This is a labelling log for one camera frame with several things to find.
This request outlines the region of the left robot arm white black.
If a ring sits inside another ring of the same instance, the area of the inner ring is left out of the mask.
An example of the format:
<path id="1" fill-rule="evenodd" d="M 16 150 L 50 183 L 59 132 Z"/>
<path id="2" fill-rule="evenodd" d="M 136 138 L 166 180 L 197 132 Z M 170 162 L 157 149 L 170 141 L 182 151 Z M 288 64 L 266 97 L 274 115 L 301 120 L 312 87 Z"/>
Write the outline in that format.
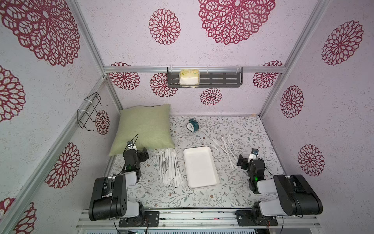
<path id="1" fill-rule="evenodd" d="M 123 218 L 127 222 L 142 222 L 145 219 L 144 207 L 140 202 L 128 201 L 127 187 L 140 181 L 140 163 L 149 159 L 146 148 L 129 149 L 123 154 L 122 171 L 111 177 L 100 177 L 94 182 L 89 205 L 91 221 Z"/>

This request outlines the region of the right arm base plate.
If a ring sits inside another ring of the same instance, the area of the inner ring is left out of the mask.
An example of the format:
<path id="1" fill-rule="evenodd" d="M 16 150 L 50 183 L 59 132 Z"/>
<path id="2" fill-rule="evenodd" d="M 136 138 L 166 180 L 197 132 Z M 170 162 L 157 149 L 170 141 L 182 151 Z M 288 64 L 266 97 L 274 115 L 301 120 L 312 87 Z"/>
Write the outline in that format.
<path id="1" fill-rule="evenodd" d="M 237 217 L 238 225 L 240 227 L 245 226 L 278 226 L 278 222 L 275 216 L 263 216 L 261 213 L 257 213 L 252 210 L 237 210 L 235 212 Z"/>

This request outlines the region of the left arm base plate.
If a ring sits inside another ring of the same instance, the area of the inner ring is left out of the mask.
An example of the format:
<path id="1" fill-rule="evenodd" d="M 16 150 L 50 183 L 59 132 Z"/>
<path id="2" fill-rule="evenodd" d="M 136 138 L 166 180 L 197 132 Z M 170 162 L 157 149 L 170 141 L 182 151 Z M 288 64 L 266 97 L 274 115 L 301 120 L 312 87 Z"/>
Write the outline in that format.
<path id="1" fill-rule="evenodd" d="M 159 211 L 143 211 L 136 217 L 121 219 L 120 228 L 136 228 L 136 227 L 158 227 L 160 220 Z"/>

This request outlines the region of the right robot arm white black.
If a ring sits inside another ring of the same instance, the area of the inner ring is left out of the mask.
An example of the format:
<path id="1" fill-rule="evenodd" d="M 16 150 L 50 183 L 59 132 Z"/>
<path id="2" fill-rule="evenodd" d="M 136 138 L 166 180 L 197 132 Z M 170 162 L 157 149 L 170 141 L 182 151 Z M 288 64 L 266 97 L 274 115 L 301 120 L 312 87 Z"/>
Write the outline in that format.
<path id="1" fill-rule="evenodd" d="M 302 175 L 273 175 L 265 179 L 265 161 L 256 154 L 239 155 L 237 165 L 248 174 L 249 189 L 257 195 L 276 195 L 273 200 L 254 203 L 249 217 L 263 221 L 277 216 L 319 215 L 323 212 L 320 198 Z"/>

